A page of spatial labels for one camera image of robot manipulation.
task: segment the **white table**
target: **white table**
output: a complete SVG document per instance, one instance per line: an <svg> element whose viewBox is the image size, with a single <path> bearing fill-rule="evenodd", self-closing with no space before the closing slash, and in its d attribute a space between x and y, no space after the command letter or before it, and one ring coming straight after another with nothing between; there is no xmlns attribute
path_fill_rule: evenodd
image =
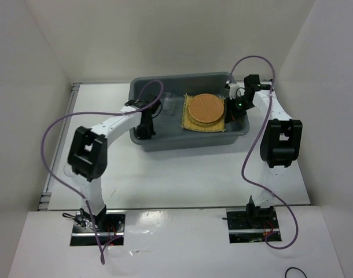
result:
<svg viewBox="0 0 353 278"><path fill-rule="evenodd" d="M226 210L126 212L124 245L113 246L100 263L98 247L70 247L72 220L62 212L29 213L10 278L55 277L284 277L290 266L307 277L342 278L321 209L293 207L300 233L286 250L265 243L229 244ZM284 207L277 208L283 246L295 232ZM288 278L302 278L291 272Z"/></svg>
<svg viewBox="0 0 353 278"><path fill-rule="evenodd" d="M127 101L129 84L80 85L71 112L116 112ZM129 133L108 150L108 167L102 176L102 194L110 209L244 206L259 188L241 178L241 166L258 133L263 118L257 109L248 111L250 131L235 144L145 153L130 141ZM56 173L69 183L64 172L73 133L79 126L90 127L107 116L75 116L65 125L65 134L54 164ZM248 163L247 176L267 183L269 172L260 159L259 146ZM277 193L289 204L310 204L299 165L293 162L281 176ZM77 210L80 197L50 180L49 210Z"/></svg>

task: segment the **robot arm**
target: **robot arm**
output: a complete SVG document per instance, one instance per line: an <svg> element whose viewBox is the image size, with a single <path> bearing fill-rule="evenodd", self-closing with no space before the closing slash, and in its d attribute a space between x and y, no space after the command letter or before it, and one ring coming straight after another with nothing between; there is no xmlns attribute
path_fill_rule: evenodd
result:
<svg viewBox="0 0 353 278"><path fill-rule="evenodd" d="M139 139L149 139L155 135L152 114L158 109L160 102L142 112L135 112L146 106L150 101L131 100L120 110L120 114L91 128L83 126L76 129L68 163L72 166L72 179L85 195L98 227L106 215L106 205L102 198L101 176L107 167L107 149L111 144L128 130L135 128L135 135ZM91 227L89 211L85 200L82 200L80 216L84 225Z"/></svg>
<svg viewBox="0 0 353 278"><path fill-rule="evenodd" d="M229 98L225 99L226 118L230 122L256 107L265 117L269 108L270 85L260 84L258 75L249 75L244 79L244 95L237 96L237 84L228 83ZM303 125L300 120L292 119L278 102L275 92L272 93L272 106L268 124L260 145L260 156L269 168L275 166L289 167L299 156L300 140Z"/></svg>

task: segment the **white backdrop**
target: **white backdrop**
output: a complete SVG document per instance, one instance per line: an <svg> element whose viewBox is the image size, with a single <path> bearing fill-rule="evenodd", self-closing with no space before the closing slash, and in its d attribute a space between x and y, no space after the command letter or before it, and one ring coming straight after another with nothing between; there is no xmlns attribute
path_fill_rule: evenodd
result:
<svg viewBox="0 0 353 278"><path fill-rule="evenodd" d="M279 70L314 0L26 0L71 82ZM269 77L261 61L237 76Z"/></svg>
<svg viewBox="0 0 353 278"><path fill-rule="evenodd" d="M0 1L0 277L7 277L27 212L47 172L41 136L68 104L71 85L23 0ZM50 160L60 127L47 138Z"/></svg>
<svg viewBox="0 0 353 278"><path fill-rule="evenodd" d="M301 172L353 277L353 0L315 2L276 89L303 121Z"/></svg>

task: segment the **gray plastic bin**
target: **gray plastic bin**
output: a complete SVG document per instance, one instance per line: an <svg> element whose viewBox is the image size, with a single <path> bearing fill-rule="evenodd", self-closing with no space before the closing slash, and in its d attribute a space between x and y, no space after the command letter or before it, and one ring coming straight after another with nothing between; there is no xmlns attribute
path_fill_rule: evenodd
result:
<svg viewBox="0 0 353 278"><path fill-rule="evenodd" d="M235 142L238 136L247 134L249 123L247 116L226 124L225 132L202 133L186 130L181 127L184 95L195 96L201 93L210 93L219 97L228 97L229 91L224 89L228 80L228 72L212 72L206 74L155 76L136 78L131 82L129 100L136 99L142 88L151 80L158 79L164 83L164 92L173 94L174 112L172 115L161 113L153 120L156 135L150 140L139 140L135 137L134 129L130 130L130 138L144 151L163 151L168 149L199 148L217 145L229 145ZM150 84L143 94L157 96L160 91L158 83Z"/></svg>

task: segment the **purple cable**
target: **purple cable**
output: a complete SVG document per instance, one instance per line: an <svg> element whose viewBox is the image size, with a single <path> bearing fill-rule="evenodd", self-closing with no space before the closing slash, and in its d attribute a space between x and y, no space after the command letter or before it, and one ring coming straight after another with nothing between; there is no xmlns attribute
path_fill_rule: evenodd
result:
<svg viewBox="0 0 353 278"><path fill-rule="evenodd" d="M147 85L143 87L143 89L141 90L141 92L140 92L139 95L138 95L137 100L140 100L140 99L141 99L141 96L143 95L143 92L144 92L144 90L146 89Z"/></svg>
<svg viewBox="0 0 353 278"><path fill-rule="evenodd" d="M246 176L245 176L245 169L246 169L246 166L247 166L247 162L248 162L248 160L249 160L249 158L250 158L250 156L251 156L251 154L252 154L252 152L253 152L253 149L255 148L256 144L258 143L258 141L259 141L259 139L260 139L260 136L263 134L264 129L265 129L267 123L268 123L268 119L269 119L269 115L270 115L270 111L271 111L271 105L272 105L272 95L271 95L271 94L272 94L272 92L273 92L273 86L274 86L274 82L275 82L275 70L274 70L274 67L273 67L272 63L271 63L268 59L266 59L265 57L263 57L263 56L258 56L258 55L246 56L246 57L243 57L242 59L240 59L240 60L238 60L238 61L236 62L236 64L235 64L234 67L232 68L232 71L230 72L229 80L228 80L228 81L230 82L231 76L232 76L233 71L235 70L236 66L237 66L240 62L242 62L243 60L246 60L246 59L249 59L249 58L259 58L259 59L262 59L262 60L264 60L265 62L267 62L267 64L268 64L268 65L270 66L270 68L271 68L271 71L272 71L272 74L273 74L273 80L272 80L272 83L271 83L271 86L270 86L270 91L269 91L269 92L270 92L270 95L269 95L269 107L268 107L268 111L267 111L267 113L266 113L266 115L265 115L264 122L263 122L262 127L261 127L260 130L259 130L258 136L256 136L255 140L253 141L252 146L250 147L250 150L248 151L247 156L246 156L246 158L245 158L245 160L244 160L244 163L243 163L242 169L241 169L241 175L242 175L242 178L243 178L246 182L248 182L249 184L252 184L252 185L254 185L254 186L258 186L258 187L260 187L260 188L266 190L266 191L269 192L270 194L272 194L274 197L276 197L279 201L281 201L281 202L283 203L283 205L284 205L284 206L288 209L288 211L291 213L291 216L292 216L292 218L293 218L293 220L294 220L294 222L295 222L296 232L295 232L294 238L292 239L292 241L291 241L289 244L287 244L287 245L285 245L285 246L282 246L282 247L276 247L276 246L271 245L271 244L268 242L268 237L271 236L272 234L269 234L269 235L265 236L265 238L264 238L266 244L267 244L269 247L271 247L271 248L273 248L273 249L276 249L276 250L282 250L282 249L286 249L286 248L292 246L292 245L295 243L295 241L296 241L296 239L297 239L297 237L298 237L298 235L299 235L299 224L297 223L296 216L294 215L294 213L293 213L292 209L290 208L290 206L289 206L282 198L280 198L277 194L275 194L272 190L270 190L268 187L266 187L266 186L264 186L264 185L258 184L258 183L255 182L255 181L249 180L249 179L246 178Z"/></svg>
<svg viewBox="0 0 353 278"><path fill-rule="evenodd" d="M40 154L41 154L41 158L43 161L43 164L45 166L45 168L47 169L47 171L49 172L49 174L55 178L57 181L59 181L60 183L62 183L65 187L71 189L72 191L74 191L76 194L78 194L81 198L84 199L86 206L88 207L88 211L89 211L89 215L90 215L90 220L91 222L94 224L95 223L95 219L93 216L93 213L91 212L91 208L89 205L88 200L86 199L85 195L82 194L80 191L78 191L76 188L70 186L69 184L67 184L65 181L63 181L62 179L58 178L53 171L50 169L46 159L45 159L45 155L44 155L44 144L45 144L45 139L48 135L48 132L52 129L52 127L54 125L56 125L57 123L59 123L60 121L72 117L72 116L78 116L78 115L108 115L108 116L123 116L123 115L129 115L129 114L134 114L137 112L142 112L143 110L146 110L147 108L151 107L153 104L155 104L160 98L161 95L164 92L164 84L160 81L160 80L152 80L150 82L148 82L144 88L142 89L142 92L145 90L146 87L148 87L148 85L150 85L151 83L155 83L157 82L158 84L160 84L160 93L159 95L156 97L156 99L154 101L152 101L150 104L148 104L147 106L140 108L138 110L135 111L131 111L131 112L124 112L124 113L110 113L110 112L75 112L75 113L71 113L71 114L67 114L63 117L60 117L59 119L55 120L53 123L51 123L48 128L45 130L43 137L42 137L42 142L41 142L41 147L40 147ZM100 253L101 253L101 263L104 265L105 264L105 257L104 257L104 250L106 249L106 247L115 239L117 239L117 237L115 237L114 239L110 240L109 242L107 242L104 246L104 248L102 249L101 246L101 242L100 242L100 238L98 237L98 233L97 233L97 229L95 227L93 227L93 231L94 231L94 237L95 237L95 241L97 242L97 245L100 249Z"/></svg>

